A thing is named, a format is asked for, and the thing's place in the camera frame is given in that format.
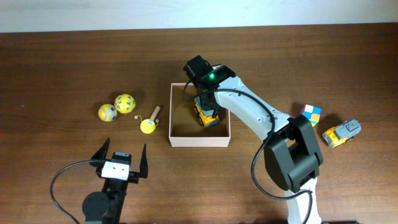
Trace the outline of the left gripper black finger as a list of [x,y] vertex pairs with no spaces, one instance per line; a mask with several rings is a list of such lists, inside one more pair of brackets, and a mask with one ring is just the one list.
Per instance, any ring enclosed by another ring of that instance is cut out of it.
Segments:
[[104,144],[91,157],[90,165],[94,167],[102,167],[106,161],[106,155],[110,144],[110,138],[107,138]]
[[146,179],[149,173],[149,166],[147,161],[147,144],[144,144],[143,146],[139,169],[139,177]]

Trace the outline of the yellow grey dump truck toy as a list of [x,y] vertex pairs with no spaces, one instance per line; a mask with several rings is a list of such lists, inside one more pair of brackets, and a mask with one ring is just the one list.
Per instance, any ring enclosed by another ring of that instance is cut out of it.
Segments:
[[195,102],[194,111],[199,118],[199,123],[201,126],[209,128],[210,126],[216,125],[220,121],[218,113],[215,113],[214,110],[202,109],[202,107],[200,106],[199,97],[196,97],[194,99],[194,102]]

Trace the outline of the yellow grey mixer truck toy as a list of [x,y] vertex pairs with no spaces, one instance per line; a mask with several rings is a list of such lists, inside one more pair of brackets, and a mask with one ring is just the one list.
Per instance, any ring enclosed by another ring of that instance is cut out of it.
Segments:
[[336,148],[352,140],[361,132],[361,124],[356,119],[349,119],[334,126],[322,134],[322,137],[331,148]]

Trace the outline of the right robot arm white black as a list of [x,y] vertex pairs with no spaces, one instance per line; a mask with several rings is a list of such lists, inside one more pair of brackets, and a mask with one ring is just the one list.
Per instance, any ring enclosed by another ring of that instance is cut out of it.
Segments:
[[253,93],[225,65],[211,65],[201,56],[190,59],[183,71],[197,90],[201,108],[229,110],[262,141],[251,164],[254,185],[266,196],[256,179],[256,163],[264,156],[272,181],[284,191],[277,200],[287,202],[289,223],[321,223],[316,201],[316,184],[323,156],[308,118],[283,113]]

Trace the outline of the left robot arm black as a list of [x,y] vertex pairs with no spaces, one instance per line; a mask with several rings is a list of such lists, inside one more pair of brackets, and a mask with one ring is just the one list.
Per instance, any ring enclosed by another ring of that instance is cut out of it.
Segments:
[[104,179],[104,184],[100,191],[87,195],[82,203],[85,223],[119,223],[128,185],[138,184],[140,179],[148,177],[146,145],[143,146],[139,171],[134,172],[130,170],[130,154],[114,152],[110,159],[106,158],[109,144],[110,139],[107,139],[91,157],[90,165],[96,168],[96,174]]

